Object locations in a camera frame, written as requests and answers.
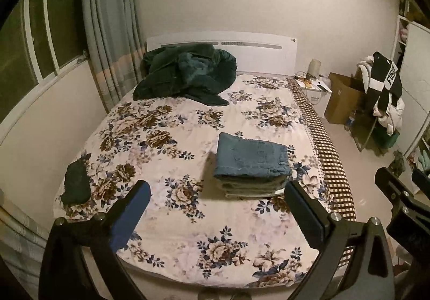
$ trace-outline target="checkered bed edge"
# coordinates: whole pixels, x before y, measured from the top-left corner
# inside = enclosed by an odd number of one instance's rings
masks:
[[[317,148],[318,158],[321,162],[322,171],[324,173],[324,180],[333,197],[334,205],[332,210],[337,211],[348,220],[355,221],[354,201],[347,177],[339,159],[338,151],[334,147],[323,124],[321,123],[320,118],[313,109],[312,104],[303,94],[297,82],[294,79],[289,79],[288,84],[294,95],[295,101],[302,111],[303,117],[305,118],[307,126],[313,137],[313,142]],[[352,248],[347,248],[345,250],[339,266],[343,266],[348,263],[351,253]]]

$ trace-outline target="mattress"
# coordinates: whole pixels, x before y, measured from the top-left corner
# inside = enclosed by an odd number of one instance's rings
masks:
[[[294,79],[243,74],[220,94],[230,105],[185,98],[132,100],[111,110],[86,142],[92,197],[79,206],[54,201],[54,216],[88,219],[107,211],[137,180],[151,201],[117,252],[144,272],[217,287],[289,286],[318,251],[307,244],[283,196],[227,199],[213,177],[221,131],[288,146],[289,165],[310,197],[355,220],[338,153]],[[341,265],[347,263],[346,250]]]

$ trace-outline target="curtain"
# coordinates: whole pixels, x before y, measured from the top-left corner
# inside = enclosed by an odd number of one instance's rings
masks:
[[[40,267],[49,232],[0,190],[0,255],[24,289],[37,299]]]
[[[91,64],[110,110],[142,80],[144,41],[136,0],[82,0]]]

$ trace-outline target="window pane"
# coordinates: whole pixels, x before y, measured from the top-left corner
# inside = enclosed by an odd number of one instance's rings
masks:
[[[24,0],[0,30],[0,122],[37,85],[25,43]]]
[[[48,36],[46,35],[44,0],[30,0],[30,27],[37,64],[42,77],[45,78],[55,71],[55,67],[49,50]]]
[[[87,48],[81,0],[48,0],[52,43],[60,68]]]

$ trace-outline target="stack of folded clothes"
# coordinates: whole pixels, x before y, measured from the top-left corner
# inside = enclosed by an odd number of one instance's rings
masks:
[[[214,177],[226,197],[272,197],[291,174],[286,146],[220,133]]]

